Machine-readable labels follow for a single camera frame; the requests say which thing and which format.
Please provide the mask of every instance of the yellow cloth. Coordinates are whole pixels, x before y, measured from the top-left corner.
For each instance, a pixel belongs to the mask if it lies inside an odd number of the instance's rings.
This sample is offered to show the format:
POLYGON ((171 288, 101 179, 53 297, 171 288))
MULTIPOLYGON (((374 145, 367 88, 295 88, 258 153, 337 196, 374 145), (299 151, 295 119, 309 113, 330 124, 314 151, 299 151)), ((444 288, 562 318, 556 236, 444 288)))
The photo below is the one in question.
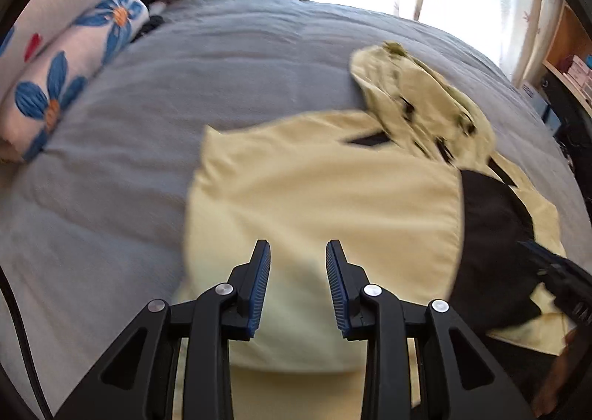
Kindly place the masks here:
MULTIPOLYGON (((251 342, 231 345, 237 419, 359 418, 365 345, 343 340, 336 327, 325 245, 341 240, 350 262, 402 300, 427 305, 447 298, 463 245, 457 167, 496 177, 487 167, 493 155, 531 212, 537 241, 563 253, 554 206, 495 153, 491 126, 468 97, 394 43, 355 53, 351 71, 368 113, 303 114, 204 134, 189 191, 187 276, 179 299, 226 280, 249 259, 257 239, 267 239, 272 252, 260 329, 251 342), (414 106, 412 121, 401 97, 414 106), (346 144, 378 130, 394 142, 346 144), (436 137, 451 151, 452 165, 442 159, 436 137), (270 401, 274 406, 267 408, 270 401)), ((545 307, 538 324, 495 337, 558 354, 563 317, 549 306, 548 293, 537 289, 533 298, 545 307)), ((410 360, 417 402, 413 348, 410 360)))

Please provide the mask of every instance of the gray blanket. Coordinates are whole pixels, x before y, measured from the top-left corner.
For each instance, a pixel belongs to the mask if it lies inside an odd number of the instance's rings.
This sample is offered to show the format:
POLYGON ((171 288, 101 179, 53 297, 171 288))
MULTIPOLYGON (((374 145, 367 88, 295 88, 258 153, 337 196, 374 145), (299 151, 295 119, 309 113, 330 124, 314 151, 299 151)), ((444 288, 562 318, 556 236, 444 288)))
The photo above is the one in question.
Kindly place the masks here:
MULTIPOLYGON (((458 39, 291 0, 186 0, 165 19, 98 75, 32 164, 0 165, 0 262, 54 410, 128 321, 179 285, 185 194, 204 125, 362 108, 349 56, 384 40, 482 108, 498 150, 558 207, 569 256, 592 270, 590 222, 557 144, 502 73, 458 39)), ((1 300, 0 325, 0 361, 33 405, 1 300)))

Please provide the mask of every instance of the box on shelf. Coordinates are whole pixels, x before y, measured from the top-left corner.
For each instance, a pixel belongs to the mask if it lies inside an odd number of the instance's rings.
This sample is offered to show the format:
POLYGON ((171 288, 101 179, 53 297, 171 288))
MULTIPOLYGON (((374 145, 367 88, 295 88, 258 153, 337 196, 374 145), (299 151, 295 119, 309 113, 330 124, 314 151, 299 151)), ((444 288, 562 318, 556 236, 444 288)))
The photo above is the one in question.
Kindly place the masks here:
POLYGON ((525 97, 529 103, 531 103, 531 106, 535 109, 537 114, 542 117, 547 108, 547 101, 541 95, 541 93, 539 93, 528 81, 524 81, 522 83, 520 92, 522 93, 522 96, 525 97))
POLYGON ((588 77, 588 81, 584 83, 582 93, 584 93, 584 98, 588 105, 592 107, 592 76, 588 77))
POLYGON ((590 67, 584 63, 578 56, 573 57, 573 64, 567 71, 567 74, 582 88, 590 75, 590 67))

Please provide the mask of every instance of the pink box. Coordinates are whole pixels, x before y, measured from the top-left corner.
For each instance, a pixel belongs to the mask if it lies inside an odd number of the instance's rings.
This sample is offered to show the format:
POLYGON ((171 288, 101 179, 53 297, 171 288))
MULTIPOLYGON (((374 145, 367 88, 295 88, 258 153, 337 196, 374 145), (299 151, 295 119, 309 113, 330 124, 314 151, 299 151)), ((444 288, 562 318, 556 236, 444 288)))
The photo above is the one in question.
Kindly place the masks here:
POLYGON ((585 64, 584 66, 585 69, 580 67, 579 64, 574 60, 567 72, 567 74, 571 76, 571 78, 578 84, 580 88, 584 87, 585 82, 588 80, 588 72, 590 72, 590 68, 585 64))
POLYGON ((586 74, 590 73, 590 67, 586 64, 579 56, 573 57, 573 64, 579 66, 582 70, 585 71, 586 74))

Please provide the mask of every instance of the black cable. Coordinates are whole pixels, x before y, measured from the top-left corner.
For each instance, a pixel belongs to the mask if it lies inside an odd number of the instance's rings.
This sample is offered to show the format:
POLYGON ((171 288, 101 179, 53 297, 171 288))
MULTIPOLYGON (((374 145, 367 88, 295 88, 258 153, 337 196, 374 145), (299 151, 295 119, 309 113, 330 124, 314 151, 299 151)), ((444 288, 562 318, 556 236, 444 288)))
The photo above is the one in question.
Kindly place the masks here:
POLYGON ((33 393, 35 394, 35 399, 41 409, 43 418, 45 420, 53 420, 53 415, 51 414, 51 410, 49 410, 49 405, 47 404, 47 400, 45 400, 45 395, 43 395, 43 389, 41 388, 41 383, 39 382, 39 377, 35 370, 35 363, 33 362, 33 355, 31 354, 31 348, 29 347, 23 317, 21 316, 21 311, 18 307, 19 305, 17 305, 17 299, 14 296, 13 289, 10 287, 10 283, 8 283, 8 278, 4 274, 4 270, 2 270, 2 266, 0 266, 0 291, 2 292, 2 295, 4 295, 4 300, 8 305, 8 311, 13 319, 14 329, 17 332, 18 344, 21 348, 21 355, 23 356, 23 362, 25 363, 25 369, 27 370, 29 382, 31 383, 33 393))

